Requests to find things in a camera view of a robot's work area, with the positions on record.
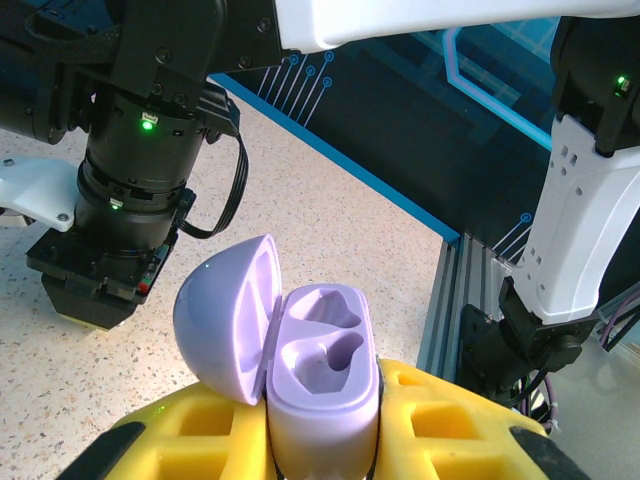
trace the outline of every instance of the speckled floor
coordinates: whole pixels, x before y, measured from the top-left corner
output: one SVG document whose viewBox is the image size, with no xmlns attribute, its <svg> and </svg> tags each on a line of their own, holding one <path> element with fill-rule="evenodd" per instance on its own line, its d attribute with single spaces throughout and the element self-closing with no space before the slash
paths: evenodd
<svg viewBox="0 0 640 480">
<path fill-rule="evenodd" d="M 414 363 L 441 239 L 297 138 L 238 101 L 251 160 L 242 206 L 210 241 L 182 236 L 147 304 L 109 333 L 58 317 L 24 254 L 45 232 L 0 228 L 0 478 L 55 478 L 127 413 L 194 382 L 176 347 L 171 308 L 200 262 L 238 241 L 272 233 L 285 292 L 340 282 L 369 300 L 382 357 Z M 56 147 L 0 132 L 0 156 L 78 162 L 83 134 Z M 204 147 L 190 180 L 190 219 L 211 228 L 234 173 L 232 140 Z"/>
</svg>

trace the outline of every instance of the earbud case lid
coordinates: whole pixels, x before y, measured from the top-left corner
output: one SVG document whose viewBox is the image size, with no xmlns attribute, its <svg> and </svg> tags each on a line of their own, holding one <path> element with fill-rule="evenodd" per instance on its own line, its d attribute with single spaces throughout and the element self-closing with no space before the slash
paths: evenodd
<svg viewBox="0 0 640 480">
<path fill-rule="evenodd" d="M 282 278 L 273 237 L 223 250 L 196 268 L 173 310 L 176 341 L 205 385 L 256 405 L 266 377 L 263 358 L 271 322 L 279 320 Z"/>
</svg>

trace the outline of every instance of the earbud case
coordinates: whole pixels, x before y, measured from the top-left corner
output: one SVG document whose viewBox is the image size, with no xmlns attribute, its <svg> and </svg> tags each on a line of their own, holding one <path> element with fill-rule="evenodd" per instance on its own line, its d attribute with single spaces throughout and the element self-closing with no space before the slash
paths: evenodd
<svg viewBox="0 0 640 480">
<path fill-rule="evenodd" d="M 361 480 L 378 435 L 379 371 L 366 298 L 309 285 L 282 299 L 271 235 L 200 265 L 174 307 L 176 341 L 196 377 L 256 405 L 266 394 L 275 461 L 289 480 Z"/>
</svg>

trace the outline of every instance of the purple cable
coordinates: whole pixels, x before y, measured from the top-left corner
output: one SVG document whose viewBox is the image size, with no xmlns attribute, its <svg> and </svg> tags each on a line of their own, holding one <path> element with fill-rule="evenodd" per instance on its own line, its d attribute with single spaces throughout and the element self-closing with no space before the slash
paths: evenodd
<svg viewBox="0 0 640 480">
<path fill-rule="evenodd" d="M 558 404 L 556 403 L 556 394 L 551 385 L 551 379 L 549 375 L 544 377 L 544 386 L 547 389 L 547 401 L 549 402 L 549 420 L 542 424 L 542 426 L 551 430 L 553 427 L 558 426 Z"/>
<path fill-rule="evenodd" d="M 639 298 L 640 298 L 640 290 L 629 295 L 627 298 L 625 298 L 624 302 L 620 304 L 620 306 L 616 310 L 616 313 L 613 314 L 613 316 L 611 317 L 611 320 L 609 320 L 609 323 L 607 324 L 604 331 L 602 332 L 602 336 L 600 337 L 600 345 L 602 345 L 602 347 L 604 347 L 604 344 L 607 343 L 609 334 L 611 333 L 611 330 L 613 330 L 613 327 L 616 325 L 616 320 L 618 320 L 618 318 L 620 318 L 620 315 L 622 315 L 622 313 L 624 312 L 624 309 L 627 308 L 629 304 L 638 300 Z"/>
</svg>

